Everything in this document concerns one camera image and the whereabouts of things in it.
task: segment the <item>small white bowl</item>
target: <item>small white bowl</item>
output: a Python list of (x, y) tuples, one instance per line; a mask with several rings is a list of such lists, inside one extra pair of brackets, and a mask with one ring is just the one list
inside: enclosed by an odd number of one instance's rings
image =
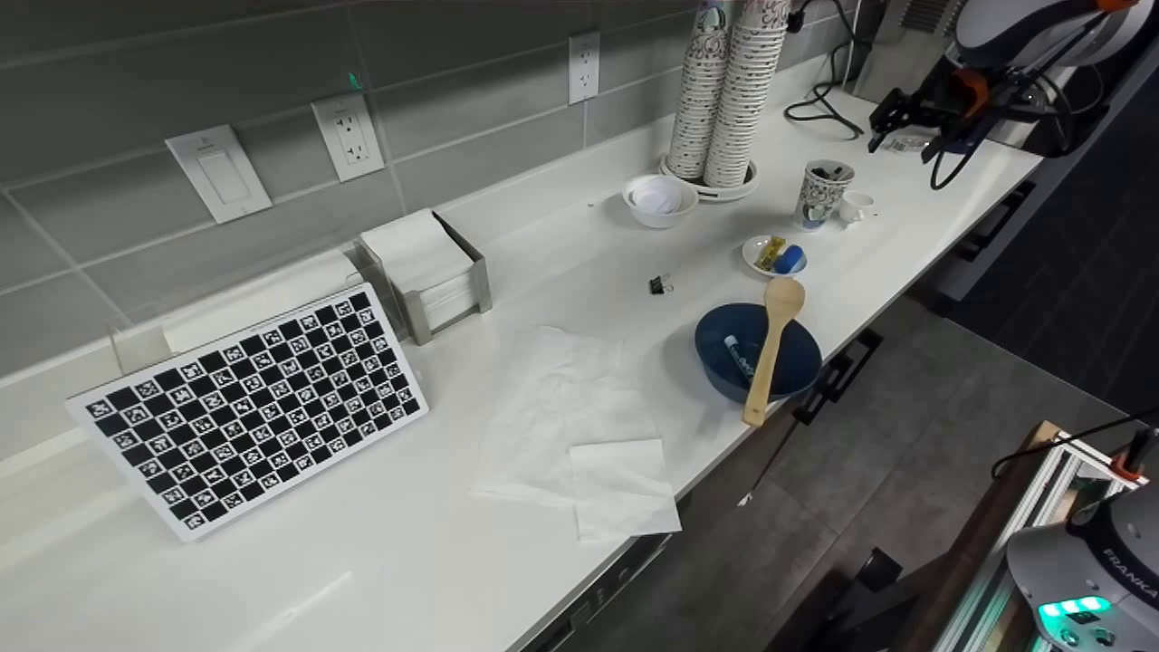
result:
[(658, 171), (681, 185), (687, 185), (695, 193), (699, 203), (738, 203), (749, 195), (749, 189), (757, 189), (757, 159), (749, 159), (747, 165), (747, 182), (742, 185), (732, 185), (732, 189), (713, 189), (713, 185), (695, 185), (695, 182), (685, 182), (678, 177), (668, 159), (658, 159)]
[(674, 226), (695, 207), (695, 193), (668, 172), (645, 172), (623, 189), (623, 203), (645, 226)]

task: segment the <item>wooden spoon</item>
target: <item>wooden spoon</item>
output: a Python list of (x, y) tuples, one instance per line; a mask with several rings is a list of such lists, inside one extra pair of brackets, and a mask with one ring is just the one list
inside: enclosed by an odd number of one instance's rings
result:
[(747, 397), (749, 428), (760, 428), (769, 415), (769, 387), (771, 387), (777, 358), (782, 352), (782, 331), (800, 315), (800, 302), (803, 302), (803, 286), (797, 278), (777, 276), (765, 286), (769, 331), (765, 331), (765, 348), (760, 348), (757, 371)]

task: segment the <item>gray tile backsplash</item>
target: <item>gray tile backsplash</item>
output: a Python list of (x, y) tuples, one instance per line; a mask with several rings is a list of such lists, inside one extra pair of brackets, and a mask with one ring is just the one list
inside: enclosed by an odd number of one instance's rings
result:
[[(695, 4), (5, 4), (0, 375), (120, 330), (120, 315), (145, 321), (668, 117)], [(565, 36), (586, 27), (604, 38), (604, 92), (565, 103)], [(786, 59), (829, 38), (815, 22)], [(375, 103), (389, 165), (338, 182), (308, 103), (351, 91)], [(213, 225), (165, 149), (219, 121), (236, 126), (271, 211)]]
[(213, 222), (169, 150), (28, 185), (14, 200), (78, 264)]
[(375, 92), (392, 154), (568, 103), (565, 48)]
[(0, 294), (0, 375), (118, 331), (118, 315), (80, 276)]
[(0, 195), (0, 290), (61, 271), (61, 266), (67, 259)]

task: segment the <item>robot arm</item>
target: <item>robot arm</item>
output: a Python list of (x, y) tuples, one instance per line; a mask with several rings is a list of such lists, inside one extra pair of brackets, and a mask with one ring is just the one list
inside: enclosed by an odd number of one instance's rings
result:
[(953, 48), (914, 91), (890, 91), (871, 117), (871, 150), (899, 126), (935, 126), (935, 139), (920, 150), (935, 159), (935, 189), (945, 150), (959, 165), (1004, 119), (1046, 119), (1054, 103), (1036, 85), (1058, 63), (1092, 63), (1134, 38), (1156, 0), (969, 0)]

